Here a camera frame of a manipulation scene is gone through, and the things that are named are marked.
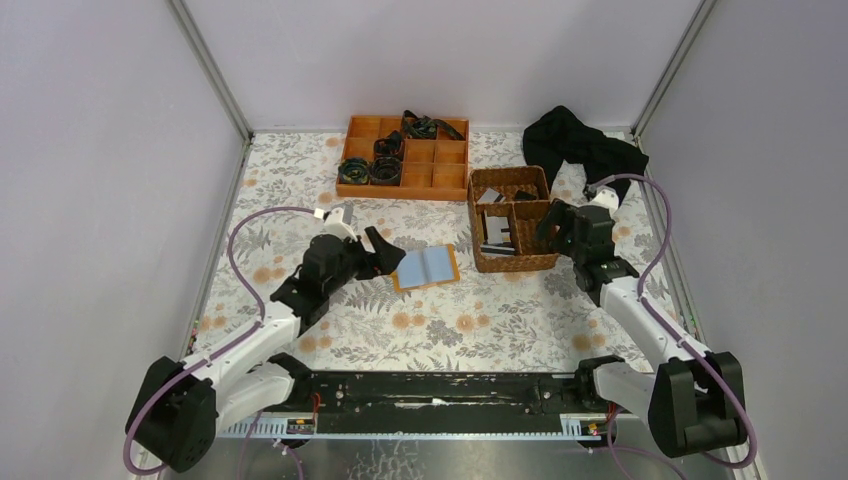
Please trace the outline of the brown wicker basket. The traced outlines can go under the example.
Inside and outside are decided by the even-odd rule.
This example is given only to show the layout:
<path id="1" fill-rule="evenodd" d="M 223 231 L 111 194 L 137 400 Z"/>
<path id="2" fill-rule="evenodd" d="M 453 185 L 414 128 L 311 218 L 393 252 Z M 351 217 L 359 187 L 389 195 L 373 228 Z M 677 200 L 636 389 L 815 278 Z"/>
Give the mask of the brown wicker basket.
<path id="1" fill-rule="evenodd" d="M 501 203 L 477 204 L 488 188 L 506 195 Z M 518 190 L 532 193 L 536 201 L 516 202 Z M 481 273 L 535 272 L 552 269 L 557 255 L 535 240 L 535 231 L 547 212 L 550 192 L 542 168 L 518 166 L 474 169 L 468 180 L 468 211 L 471 225 L 472 254 Z M 481 251 L 483 240 L 481 215 L 507 216 L 517 243 L 517 256 L 489 256 Z"/>

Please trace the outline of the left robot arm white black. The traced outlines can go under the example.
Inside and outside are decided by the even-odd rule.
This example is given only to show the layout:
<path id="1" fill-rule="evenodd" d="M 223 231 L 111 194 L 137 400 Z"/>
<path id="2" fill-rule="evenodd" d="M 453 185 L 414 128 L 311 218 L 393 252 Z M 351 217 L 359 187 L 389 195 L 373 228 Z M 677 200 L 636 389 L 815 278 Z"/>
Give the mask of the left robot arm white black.
<path id="1" fill-rule="evenodd" d="M 131 459 L 134 444 L 163 467 L 184 472 L 209 450 L 217 434 L 248 414 L 287 400 L 294 379 L 270 358 L 296 340 L 328 310 L 330 297 L 353 280 L 394 273 L 405 250 L 373 227 L 370 244 L 344 222 L 326 222 L 294 273 L 267 300 L 259 317 L 231 332 L 211 350 L 182 360 L 163 356 L 148 368 L 127 419 L 123 445 L 127 469 L 157 473 Z"/>

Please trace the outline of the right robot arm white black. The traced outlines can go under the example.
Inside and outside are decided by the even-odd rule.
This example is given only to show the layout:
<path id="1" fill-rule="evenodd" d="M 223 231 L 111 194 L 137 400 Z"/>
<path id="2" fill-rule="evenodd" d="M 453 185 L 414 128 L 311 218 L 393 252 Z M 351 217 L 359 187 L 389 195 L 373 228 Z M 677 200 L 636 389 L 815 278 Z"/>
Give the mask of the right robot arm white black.
<path id="1" fill-rule="evenodd" d="M 645 278 L 615 252 L 609 208 L 593 201 L 550 203 L 537 240 L 572 260 L 577 286 L 636 343 L 652 373 L 625 361 L 584 361 L 590 396 L 638 416 L 660 451 L 677 458 L 758 441 L 745 410 L 743 372 L 729 352 L 716 353 L 655 309 Z"/>

